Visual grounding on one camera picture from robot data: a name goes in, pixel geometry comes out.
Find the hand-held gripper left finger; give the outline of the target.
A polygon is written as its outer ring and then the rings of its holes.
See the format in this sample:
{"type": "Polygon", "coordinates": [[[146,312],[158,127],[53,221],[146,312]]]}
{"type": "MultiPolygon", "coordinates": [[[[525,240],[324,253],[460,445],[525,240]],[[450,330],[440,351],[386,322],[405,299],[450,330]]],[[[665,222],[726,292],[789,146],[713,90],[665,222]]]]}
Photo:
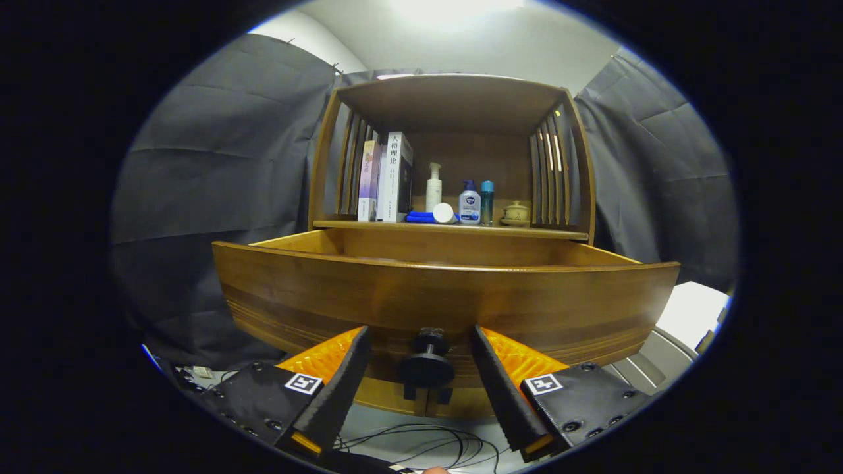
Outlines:
{"type": "Polygon", "coordinates": [[[282,363],[251,363],[198,403],[264,444],[318,458],[333,449],[370,359],[369,327],[356,327],[282,363]]]}

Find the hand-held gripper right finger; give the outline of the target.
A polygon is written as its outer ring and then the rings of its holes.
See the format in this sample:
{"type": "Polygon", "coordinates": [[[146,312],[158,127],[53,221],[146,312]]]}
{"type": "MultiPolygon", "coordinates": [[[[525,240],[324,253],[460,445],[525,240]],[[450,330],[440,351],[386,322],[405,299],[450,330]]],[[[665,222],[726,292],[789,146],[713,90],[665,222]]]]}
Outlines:
{"type": "Polygon", "coordinates": [[[599,364],[561,363],[481,326],[472,357],[511,450],[526,462],[586,443],[651,401],[599,364]]]}

